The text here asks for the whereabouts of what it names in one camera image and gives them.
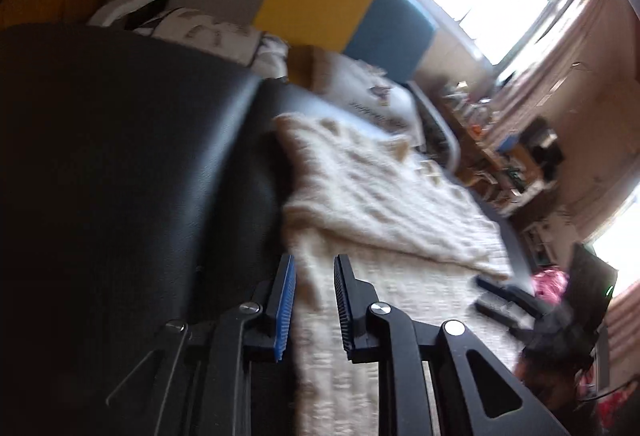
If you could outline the triangle pattern pillow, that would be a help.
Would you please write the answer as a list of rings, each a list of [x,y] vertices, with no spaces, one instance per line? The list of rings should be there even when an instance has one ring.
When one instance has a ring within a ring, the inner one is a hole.
[[[134,30],[238,63],[267,79],[288,78],[288,49],[280,37],[250,25],[225,22],[200,10],[177,8]]]

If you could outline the wooden shelf with clutter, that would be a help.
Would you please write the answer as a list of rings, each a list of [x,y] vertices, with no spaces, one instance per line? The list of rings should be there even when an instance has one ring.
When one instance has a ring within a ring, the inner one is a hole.
[[[465,82],[442,87],[439,103],[460,144],[458,177],[503,217],[510,217],[558,183],[564,154],[542,118],[493,147],[488,129],[497,113],[488,99],[470,99]]]

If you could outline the cream knitted sweater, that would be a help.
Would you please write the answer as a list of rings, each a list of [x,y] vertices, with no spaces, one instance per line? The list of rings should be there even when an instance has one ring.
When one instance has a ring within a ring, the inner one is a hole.
[[[293,167],[282,208],[295,258],[292,319],[301,435],[373,435],[378,369],[346,356],[334,292],[334,258],[411,318],[457,319],[507,367],[520,346],[473,309],[474,278],[513,274],[499,226],[439,165],[402,137],[377,138],[333,118],[279,115],[277,137]]]

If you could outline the black monitor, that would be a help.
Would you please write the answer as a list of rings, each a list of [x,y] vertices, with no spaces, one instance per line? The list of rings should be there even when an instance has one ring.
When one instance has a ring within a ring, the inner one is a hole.
[[[617,270],[583,244],[573,245],[573,257],[563,301],[574,321],[586,332],[596,332],[611,303]]]

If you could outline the deer print white pillow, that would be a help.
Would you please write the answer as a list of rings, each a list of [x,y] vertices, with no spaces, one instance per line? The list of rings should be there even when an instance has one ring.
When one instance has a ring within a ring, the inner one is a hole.
[[[424,147],[424,132],[412,93],[385,70],[319,47],[298,46],[286,60],[288,80],[335,106]]]

